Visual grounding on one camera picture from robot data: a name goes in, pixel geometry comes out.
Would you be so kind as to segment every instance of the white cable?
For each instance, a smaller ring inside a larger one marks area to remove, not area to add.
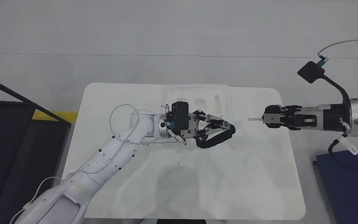
[[[339,119],[340,123],[346,128],[346,134],[348,134],[351,131],[351,127],[349,124],[347,124],[342,118]]]
[[[334,45],[337,45],[337,44],[348,43],[348,42],[354,42],[354,41],[358,41],[358,39],[344,40],[344,41],[339,41],[339,42],[330,44],[330,45],[328,45],[328,46],[325,46],[322,50],[320,50],[320,51],[317,53],[317,55],[318,55],[318,56],[321,56],[321,52],[324,51],[324,50],[326,50],[327,48],[330,48],[331,46],[334,46]]]
[[[10,221],[10,224],[12,224],[12,222],[13,222],[13,220],[16,218],[16,216],[18,216],[18,215],[19,215],[21,212],[23,212],[23,211],[24,211],[24,209],[18,211],[18,212],[12,217],[12,219],[11,219],[11,221]]]
[[[121,140],[121,139],[114,133],[113,127],[112,127],[112,116],[113,116],[113,113],[114,113],[118,108],[120,108],[121,106],[130,106],[131,108],[133,108],[134,111],[135,111],[135,113],[136,113],[136,117],[137,117],[137,121],[136,121],[135,127],[134,127],[134,128],[132,129],[132,131],[128,134],[128,136],[124,139],[124,141]],[[128,138],[132,135],[133,131],[137,128],[137,126],[138,126],[138,124],[139,124],[139,113],[138,113],[137,109],[136,109],[134,106],[130,105],[130,104],[121,104],[121,105],[115,107],[115,108],[113,109],[113,111],[111,112],[111,115],[110,115],[110,118],[109,118],[109,124],[110,124],[110,130],[111,130],[112,136],[114,136],[117,140],[119,140],[120,142],[123,143],[123,144],[119,147],[119,149],[116,151],[116,153],[112,156],[112,158],[110,158],[110,161],[112,161],[113,158],[118,154],[118,152],[122,149],[122,147],[123,147],[124,144],[138,144],[138,145],[142,145],[142,146],[148,146],[148,145],[150,144],[150,143],[133,143],[133,142],[131,142],[131,141],[128,141],[128,142],[127,142]],[[152,143],[176,143],[176,142],[152,142]],[[102,167],[101,169],[99,169],[99,170],[97,170],[97,171],[95,171],[95,172],[85,172],[84,170],[76,170],[75,172],[70,172],[70,173],[65,177],[65,179],[64,179],[62,182],[64,182],[64,181],[70,179],[70,178],[71,178],[75,173],[77,173],[77,172],[82,172],[82,173],[84,173],[84,174],[96,174],[96,173],[102,171],[106,166]]]
[[[18,216],[21,212],[23,212],[23,211],[25,210],[25,208],[26,208],[27,206],[29,206],[32,202],[34,202],[34,200],[35,200],[37,194],[39,193],[39,190],[40,190],[41,186],[42,186],[43,183],[44,183],[45,181],[47,181],[48,179],[59,179],[59,180],[62,180],[62,178],[59,178],[59,177],[57,177],[57,176],[50,176],[50,177],[44,179],[44,180],[41,182],[41,184],[39,185],[39,187],[37,188],[37,191],[36,191],[34,197],[33,197],[29,202],[27,202],[27,203],[22,207],[22,209],[21,209],[20,211],[18,211],[18,212],[12,217],[12,219],[10,220],[10,224],[12,224],[12,222],[13,222],[13,220],[16,218],[16,216]]]

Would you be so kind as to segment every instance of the black cable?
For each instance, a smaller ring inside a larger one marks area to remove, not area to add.
[[[350,105],[348,93],[346,92],[346,90],[344,88],[342,88],[340,85],[336,84],[335,81],[331,80],[326,75],[322,75],[322,79],[326,80],[329,84],[331,84],[333,87],[335,87],[336,89],[338,89],[340,91],[340,93],[342,94],[342,98],[343,98],[343,104]]]
[[[333,159],[334,161],[336,161],[338,164],[340,164],[340,165],[343,166],[344,168],[357,172],[357,171],[358,171],[358,167],[354,167],[354,166],[350,166],[350,165],[348,165],[348,164],[345,164],[344,162],[340,161],[340,160],[335,156],[335,154],[333,153],[332,150],[333,150],[334,146],[337,145],[338,143],[339,143],[339,141],[338,141],[337,139],[335,139],[335,140],[332,142],[332,144],[329,146],[329,148],[328,148],[328,153],[331,155],[331,157],[332,157],[332,159]]]

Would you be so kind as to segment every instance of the wire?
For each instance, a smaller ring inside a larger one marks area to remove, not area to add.
[[[113,131],[112,124],[111,124],[113,113],[114,113],[118,108],[120,108],[121,106],[130,106],[131,108],[133,108],[133,109],[135,110],[136,117],[137,117],[137,121],[136,121],[135,127],[134,127],[134,128],[132,129],[132,131],[127,135],[127,137],[124,139],[124,141],[122,141],[120,138],[117,137],[117,135],[116,135],[116,134],[114,133],[114,131]],[[68,180],[68,179],[70,179],[70,178],[71,178],[75,173],[77,173],[77,172],[82,172],[82,173],[84,173],[84,174],[96,174],[96,173],[102,171],[105,167],[108,166],[108,164],[110,164],[110,163],[112,162],[113,158],[114,158],[114,157],[118,154],[118,152],[122,149],[122,147],[123,147],[124,144],[138,144],[138,143],[127,142],[128,138],[131,136],[131,134],[133,133],[133,131],[137,128],[137,126],[138,126],[138,124],[139,124],[139,113],[138,113],[137,109],[136,109],[134,106],[132,106],[132,105],[130,105],[130,104],[121,104],[121,105],[117,106],[117,107],[114,108],[113,111],[111,112],[110,121],[109,121],[109,122],[110,122],[110,129],[111,129],[112,135],[113,135],[116,139],[118,139],[120,142],[122,142],[123,144],[118,148],[118,150],[116,151],[116,153],[115,153],[110,159],[107,159],[107,164],[106,164],[105,166],[103,166],[102,168],[100,168],[99,170],[97,170],[97,171],[95,171],[95,172],[86,172],[86,171],[84,171],[83,168],[82,168],[82,170],[76,170],[75,172],[70,172],[69,174],[67,174],[66,177],[65,177],[65,179],[63,180],[63,182],[66,181],[66,180]]]
[[[121,106],[131,106],[131,107],[135,110],[136,117],[137,117],[137,122],[136,122],[136,125],[135,125],[134,129],[129,133],[129,135],[127,136],[127,138],[126,138],[124,141],[122,141],[122,140],[114,133],[113,128],[112,128],[112,116],[113,116],[113,113],[114,113],[114,111],[115,111],[116,109],[118,109],[118,108],[121,107]],[[150,144],[153,144],[153,143],[154,143],[154,144],[159,144],[159,143],[177,143],[177,142],[151,142],[151,143],[149,143],[149,142],[146,142],[146,143],[127,142],[129,136],[130,136],[130,135],[132,134],[132,132],[136,129],[138,123],[139,123],[139,113],[138,113],[137,109],[136,109],[135,107],[133,107],[132,105],[130,105],[130,104],[122,104],[122,105],[117,106],[116,108],[114,108],[114,110],[112,111],[111,116],[110,116],[110,129],[111,129],[111,133],[112,133],[112,135],[113,135],[116,139],[118,139],[120,142],[122,142],[122,143],[124,143],[124,144],[139,144],[139,145],[142,145],[142,146],[149,146]]]
[[[21,212],[23,212],[23,211],[25,210],[25,208],[26,208],[27,206],[29,206],[29,204],[31,204],[32,202],[34,202],[34,200],[35,200],[37,194],[39,193],[39,190],[40,190],[41,186],[43,185],[43,183],[44,183],[45,181],[47,181],[47,180],[49,180],[49,179],[59,179],[59,180],[62,180],[62,178],[59,178],[59,177],[57,177],[57,176],[50,176],[50,177],[44,179],[44,180],[40,183],[39,187],[37,188],[37,191],[36,191],[34,197],[33,197],[29,202],[27,202],[27,203],[22,207],[22,209],[21,209],[20,211],[18,211],[18,212],[12,217],[12,219],[10,220],[10,224],[12,224],[12,222],[14,221],[14,219],[15,219]]]
[[[335,145],[337,145],[339,143],[339,141],[337,139],[335,139],[332,144],[329,146],[328,148],[328,153],[331,155],[332,159],[334,161],[336,161],[338,164],[340,164],[341,166],[343,166],[344,168],[346,169],[349,169],[349,170],[352,170],[352,171],[358,171],[358,167],[354,167],[354,166],[350,166],[348,164],[345,164],[344,162],[340,161],[336,156],[335,154],[333,153],[333,148]]]
[[[134,109],[135,113],[136,113],[136,117],[137,117],[137,121],[136,121],[136,124],[134,126],[134,128],[130,131],[130,133],[127,135],[127,137],[122,140],[120,139],[113,131],[113,127],[112,127],[112,116],[113,116],[113,113],[118,109],[120,108],[121,106],[130,106],[131,108]],[[123,144],[118,148],[118,150],[116,151],[116,153],[110,158],[110,160],[108,160],[108,163],[106,164],[106,166],[108,164],[111,163],[111,161],[113,160],[113,158],[118,154],[118,152],[122,149],[122,147],[124,146],[124,144],[138,144],[138,145],[142,145],[142,146],[149,146],[150,143],[134,143],[134,142],[131,142],[131,141],[128,141],[128,138],[132,135],[132,133],[134,132],[134,130],[137,128],[139,124],[139,113],[138,113],[138,110],[131,104],[121,104],[119,106],[116,106],[113,111],[111,112],[111,115],[110,115],[110,118],[109,118],[109,125],[110,125],[110,130],[111,130],[111,133],[112,135],[117,139],[119,140],[120,142],[122,142]],[[152,143],[176,143],[176,142],[152,142]],[[75,173],[77,172],[82,172],[84,174],[96,174],[100,171],[102,171],[106,166],[102,167],[101,169],[95,171],[95,172],[85,172],[83,169],[82,170],[76,170],[75,172],[70,172],[66,177],[65,179],[62,181],[66,181],[68,179],[70,179]]]
[[[11,221],[10,221],[10,224],[12,224],[12,222],[13,222],[13,220],[16,218],[16,216],[18,216],[21,212],[23,212],[24,211],[24,209],[21,209],[20,211],[18,211],[13,217],[12,217],[12,219],[11,219]]]
[[[321,52],[326,50],[327,48],[330,48],[331,46],[337,45],[337,44],[343,44],[343,43],[348,43],[348,42],[354,42],[354,41],[358,41],[358,39],[353,39],[353,40],[344,40],[344,41],[339,41],[333,44],[330,44],[328,46],[325,46],[322,50],[320,50],[317,55],[320,57],[321,56]]]

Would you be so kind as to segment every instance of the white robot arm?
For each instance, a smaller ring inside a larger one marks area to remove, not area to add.
[[[185,144],[186,138],[195,138],[198,147],[208,148],[230,139],[235,133],[234,126],[220,118],[201,110],[192,114],[188,110],[186,102],[176,102],[172,111],[166,106],[165,114],[146,110],[133,113],[130,130],[112,136],[61,184],[25,205],[16,224],[81,223],[93,196],[135,156],[141,144],[167,138]],[[199,130],[201,120],[209,123],[203,130]],[[217,136],[208,139],[208,135],[221,130],[224,132],[217,135],[222,135],[220,140]]]
[[[71,178],[47,190],[25,206],[25,211],[16,223],[81,223],[92,197],[135,156],[145,136],[154,131],[153,118],[156,116],[141,111],[136,128],[117,134],[120,139],[126,139],[131,144],[123,143],[117,138],[108,140]]]

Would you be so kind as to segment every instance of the white label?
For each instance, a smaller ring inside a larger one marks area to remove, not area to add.
[[[355,147],[347,138],[339,136],[337,138],[353,155],[358,155],[358,148]]]

